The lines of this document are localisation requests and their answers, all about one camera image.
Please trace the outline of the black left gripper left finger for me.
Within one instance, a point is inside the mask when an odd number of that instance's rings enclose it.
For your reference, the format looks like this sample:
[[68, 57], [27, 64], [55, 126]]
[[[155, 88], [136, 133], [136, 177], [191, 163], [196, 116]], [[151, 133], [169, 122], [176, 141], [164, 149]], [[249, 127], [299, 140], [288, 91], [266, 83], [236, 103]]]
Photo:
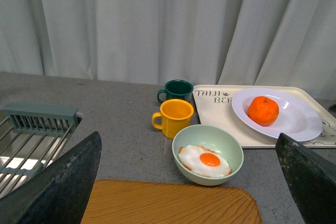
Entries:
[[1, 223], [81, 223], [96, 179], [98, 132], [1, 199]]

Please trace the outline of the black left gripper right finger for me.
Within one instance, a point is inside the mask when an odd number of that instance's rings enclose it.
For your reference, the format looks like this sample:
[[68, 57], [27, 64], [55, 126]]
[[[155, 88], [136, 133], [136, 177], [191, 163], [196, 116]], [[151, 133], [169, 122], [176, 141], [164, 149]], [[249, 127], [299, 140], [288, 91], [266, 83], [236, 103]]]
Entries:
[[281, 133], [276, 153], [305, 223], [335, 223], [335, 164]]

